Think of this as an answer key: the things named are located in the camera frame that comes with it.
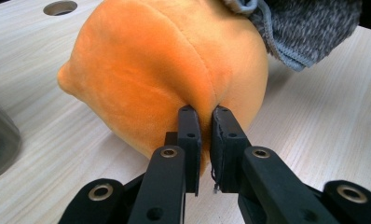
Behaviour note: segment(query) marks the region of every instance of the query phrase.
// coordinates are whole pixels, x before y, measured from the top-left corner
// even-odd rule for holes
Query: gray knit fabric
[[[349,37],[357,27],[362,6],[361,0],[224,2],[234,12],[248,16],[267,51],[296,71],[319,62]]]

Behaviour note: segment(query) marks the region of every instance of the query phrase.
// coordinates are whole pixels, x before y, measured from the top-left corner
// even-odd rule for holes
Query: orange plush toy
[[[211,117],[222,105],[247,129],[268,77],[261,35],[218,0],[104,0],[82,27],[61,88],[150,158],[191,105],[209,162]]]

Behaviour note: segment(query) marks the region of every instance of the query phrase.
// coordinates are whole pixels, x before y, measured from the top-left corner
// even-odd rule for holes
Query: white wooden table
[[[0,5],[0,104],[21,131],[21,153],[0,176],[0,223],[55,223],[87,183],[127,183],[148,160],[113,135],[83,103],[62,92],[56,73],[80,26],[100,1],[52,17],[52,0]],[[265,102],[247,132],[274,149],[306,184],[345,179],[371,190],[371,31],[355,34],[322,62],[295,73],[270,59]],[[237,195],[186,197],[186,223],[242,223]]]

